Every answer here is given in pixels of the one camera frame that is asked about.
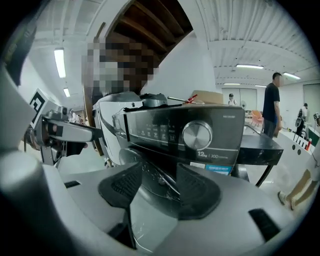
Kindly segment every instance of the person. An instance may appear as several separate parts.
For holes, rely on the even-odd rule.
[[[79,123],[80,125],[83,125],[84,124],[84,120],[81,118],[81,115],[77,115],[78,116],[78,120],[79,120]]]
[[[320,118],[316,120],[317,126],[320,126]],[[293,190],[289,194],[285,194],[282,191],[278,192],[278,199],[280,203],[292,211],[303,201],[308,199],[316,188],[318,182],[320,181],[320,142],[318,142],[315,146],[315,149],[311,152],[309,160],[306,163],[306,170],[304,171],[301,179],[295,185]],[[305,186],[309,183],[309,186],[302,194],[299,199],[295,199],[294,197],[298,195]]]
[[[298,119],[301,119],[300,125],[296,128],[295,134],[301,136],[302,129],[304,128],[305,121],[308,115],[308,104],[304,103],[298,114]]]
[[[80,123],[79,117],[78,117],[78,115],[74,112],[73,109],[70,109],[70,113],[71,113],[71,118],[69,119],[69,122],[70,122],[70,123],[79,124],[79,123]]]
[[[88,117],[86,116],[86,118],[85,118],[85,123],[84,123],[86,126],[90,126],[90,124],[89,124],[89,120],[88,120]]]
[[[262,117],[263,120],[263,133],[268,137],[273,138],[275,131],[282,129],[280,117],[280,95],[279,87],[282,75],[274,73],[272,75],[272,82],[267,85],[264,92],[264,104]]]
[[[234,95],[232,93],[229,94],[228,105],[229,106],[236,106],[237,105],[237,101],[234,99]]]

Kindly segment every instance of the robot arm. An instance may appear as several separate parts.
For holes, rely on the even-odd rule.
[[[315,123],[317,126],[320,126],[320,114],[319,112],[316,112],[314,115],[313,115],[313,118],[315,120]]]
[[[35,110],[25,141],[40,150],[43,163],[54,165],[61,157],[77,155],[86,142],[103,136],[102,130],[70,123],[67,108],[57,105],[38,89],[30,102]]]

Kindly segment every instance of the ceiling light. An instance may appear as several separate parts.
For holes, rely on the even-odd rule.
[[[287,72],[284,72],[283,73],[285,76],[287,77],[290,77],[290,78],[294,78],[294,79],[301,79],[299,76],[296,76],[294,74],[290,74],[290,73],[287,73]]]
[[[65,96],[70,97],[70,93],[69,93],[68,88],[64,88],[63,91],[64,91]]]
[[[264,66],[260,66],[260,65],[247,65],[247,64],[237,64],[236,67],[237,68],[258,69],[258,70],[262,70],[264,68]]]
[[[57,48],[54,50],[54,58],[56,68],[58,69],[58,74],[60,78],[66,77],[66,70],[65,70],[65,57],[64,57],[64,49]]]

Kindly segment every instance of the blue label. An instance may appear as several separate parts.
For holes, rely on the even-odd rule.
[[[217,172],[217,173],[222,173],[222,174],[228,175],[232,170],[232,166],[206,164],[205,165],[205,169],[208,170],[208,171],[212,171],[212,172]]]

